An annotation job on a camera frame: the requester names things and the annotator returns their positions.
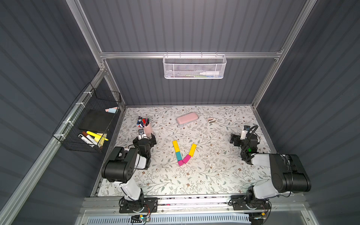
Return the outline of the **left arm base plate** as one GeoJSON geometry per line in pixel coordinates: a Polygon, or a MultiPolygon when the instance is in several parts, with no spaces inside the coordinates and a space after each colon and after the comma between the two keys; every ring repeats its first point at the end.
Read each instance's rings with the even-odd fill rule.
{"type": "Polygon", "coordinates": [[[144,198],[139,199],[137,201],[127,200],[124,197],[119,201],[119,213],[151,213],[157,212],[158,208],[158,198],[151,197],[151,198],[144,198]]]}

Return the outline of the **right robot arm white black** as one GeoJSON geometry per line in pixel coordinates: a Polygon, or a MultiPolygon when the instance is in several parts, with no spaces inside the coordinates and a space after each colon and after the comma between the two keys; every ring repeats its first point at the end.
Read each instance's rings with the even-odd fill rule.
{"type": "Polygon", "coordinates": [[[271,178],[261,184],[251,185],[243,197],[231,198],[230,204],[244,204],[250,210],[263,206],[269,209],[267,200],[274,197],[290,197],[292,193],[308,192],[311,181],[300,158],[293,154],[258,153],[258,137],[247,133],[245,136],[232,134],[230,143],[241,148],[241,159],[251,166],[267,167],[271,178]]]}

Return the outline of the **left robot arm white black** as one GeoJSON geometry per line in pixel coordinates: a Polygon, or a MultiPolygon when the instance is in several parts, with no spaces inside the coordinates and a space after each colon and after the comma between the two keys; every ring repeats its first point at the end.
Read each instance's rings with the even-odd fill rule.
{"type": "Polygon", "coordinates": [[[101,176],[114,183],[124,193],[124,199],[130,203],[142,205],[144,194],[136,184],[133,175],[136,170],[147,170],[151,162],[151,148],[157,144],[156,137],[145,134],[133,140],[129,148],[114,147],[101,168],[101,176]]]}

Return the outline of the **magenta rectangular block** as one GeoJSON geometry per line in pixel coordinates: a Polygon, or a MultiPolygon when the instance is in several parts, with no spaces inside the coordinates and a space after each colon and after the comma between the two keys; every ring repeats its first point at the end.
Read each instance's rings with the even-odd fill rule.
{"type": "Polygon", "coordinates": [[[185,157],[183,158],[182,161],[183,161],[184,164],[186,164],[186,163],[189,162],[189,160],[190,160],[191,158],[192,158],[192,156],[188,154],[187,156],[185,156],[185,157]]]}

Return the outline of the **teal rectangular block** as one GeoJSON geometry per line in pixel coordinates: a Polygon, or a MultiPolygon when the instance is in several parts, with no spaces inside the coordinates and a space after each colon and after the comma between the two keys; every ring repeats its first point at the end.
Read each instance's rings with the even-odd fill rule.
{"type": "Polygon", "coordinates": [[[182,154],[180,152],[176,152],[176,158],[177,158],[177,161],[182,161],[182,154]]]}

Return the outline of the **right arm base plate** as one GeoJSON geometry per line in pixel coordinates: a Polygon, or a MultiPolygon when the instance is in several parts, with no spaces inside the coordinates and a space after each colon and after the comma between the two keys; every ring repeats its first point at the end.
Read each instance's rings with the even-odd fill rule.
{"type": "Polygon", "coordinates": [[[233,195],[228,202],[229,206],[232,206],[235,211],[242,210],[270,210],[270,202],[265,199],[256,199],[247,195],[233,195]]]}

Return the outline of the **yellow long block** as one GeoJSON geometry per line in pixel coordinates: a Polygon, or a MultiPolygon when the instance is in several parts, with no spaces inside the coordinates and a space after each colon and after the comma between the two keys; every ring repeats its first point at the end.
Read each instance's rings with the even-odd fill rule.
{"type": "Polygon", "coordinates": [[[194,153],[196,151],[197,145],[196,144],[192,144],[191,149],[189,151],[189,156],[193,157],[194,153]]]}
{"type": "Polygon", "coordinates": [[[173,146],[174,146],[175,152],[180,152],[180,148],[179,148],[178,142],[177,142],[177,141],[173,141],[172,144],[173,144],[173,146]]]}

